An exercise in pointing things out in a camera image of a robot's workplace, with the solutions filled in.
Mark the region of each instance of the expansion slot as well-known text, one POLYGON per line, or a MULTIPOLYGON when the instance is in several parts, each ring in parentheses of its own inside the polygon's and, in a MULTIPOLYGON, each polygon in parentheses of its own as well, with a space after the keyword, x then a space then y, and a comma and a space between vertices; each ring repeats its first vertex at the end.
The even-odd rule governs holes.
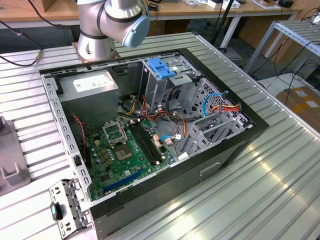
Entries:
POLYGON ((157 162, 162 162, 162 158, 157 148, 154 146, 152 141, 150 140, 146 131, 141 127, 139 123, 129 125, 129 129, 132 132, 135 140, 138 142, 141 147, 143 153, 145 154, 148 162, 153 166, 156 165, 157 162))
POLYGON ((103 191, 106 193, 106 192, 111 191, 113 189, 116 189, 116 188, 118 188, 128 182, 131 182, 131 181, 137 179, 143 171, 144 171, 144 169, 142 168, 141 170, 137 171, 136 173, 132 174, 131 176, 127 176, 126 178, 124 178, 120 181, 117 181, 109 186, 104 187, 103 191))

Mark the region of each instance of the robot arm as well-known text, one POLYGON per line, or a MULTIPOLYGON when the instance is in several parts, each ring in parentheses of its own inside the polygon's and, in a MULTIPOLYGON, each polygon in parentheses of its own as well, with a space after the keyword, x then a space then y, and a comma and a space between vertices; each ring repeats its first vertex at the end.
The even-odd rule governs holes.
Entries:
POLYGON ((78 0, 80 38, 78 52, 86 60, 111 59, 114 40, 135 48, 148 34, 149 17, 140 0, 78 0))

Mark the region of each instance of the slotted aluminum surface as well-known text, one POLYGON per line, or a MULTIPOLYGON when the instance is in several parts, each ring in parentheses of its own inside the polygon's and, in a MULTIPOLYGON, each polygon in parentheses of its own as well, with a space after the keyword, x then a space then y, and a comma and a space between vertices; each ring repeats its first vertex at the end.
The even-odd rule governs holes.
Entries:
POLYGON ((309 21, 279 21, 274 28, 320 57, 320 26, 309 21))
MULTIPOLYGON (((148 37, 135 49, 116 46, 122 57, 188 48, 270 128, 235 163, 109 239, 316 239, 320 142, 315 131, 192 33, 148 37)), ((34 51, 5 56, 31 60, 34 51)), ((70 47, 46 50, 40 66, 22 69, 0 62, 0 113, 14 120, 32 176, 29 185, 0 197, 0 239, 60 237, 47 189, 72 173, 37 71, 77 63, 70 47)), ((88 230, 74 238, 92 233, 88 230)))

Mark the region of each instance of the cardboard box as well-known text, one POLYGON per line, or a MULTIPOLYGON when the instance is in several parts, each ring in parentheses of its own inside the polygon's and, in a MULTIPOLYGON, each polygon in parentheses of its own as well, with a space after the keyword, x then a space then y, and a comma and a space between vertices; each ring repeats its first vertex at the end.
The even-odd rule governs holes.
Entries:
MULTIPOLYGON (((276 98, 285 103, 287 92, 280 92, 276 98)), ((310 87, 292 88, 286 106, 320 133, 320 96, 310 87)))
MULTIPOLYGON (((31 0, 36 9, 41 13, 47 11, 56 0, 31 0)), ((21 9, 33 10, 27 0, 1 0, 1 5, 11 6, 21 9)))
POLYGON ((257 0, 256 2, 266 7, 272 7, 276 5, 276 2, 274 0, 257 0))

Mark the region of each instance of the motherboard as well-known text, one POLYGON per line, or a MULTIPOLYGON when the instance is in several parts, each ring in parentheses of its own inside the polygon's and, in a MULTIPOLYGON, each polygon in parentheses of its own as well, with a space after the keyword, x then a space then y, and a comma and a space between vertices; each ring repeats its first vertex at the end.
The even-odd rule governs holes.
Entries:
POLYGON ((92 201, 169 166, 174 159, 157 139, 146 119, 135 124, 114 122, 87 136, 92 201))

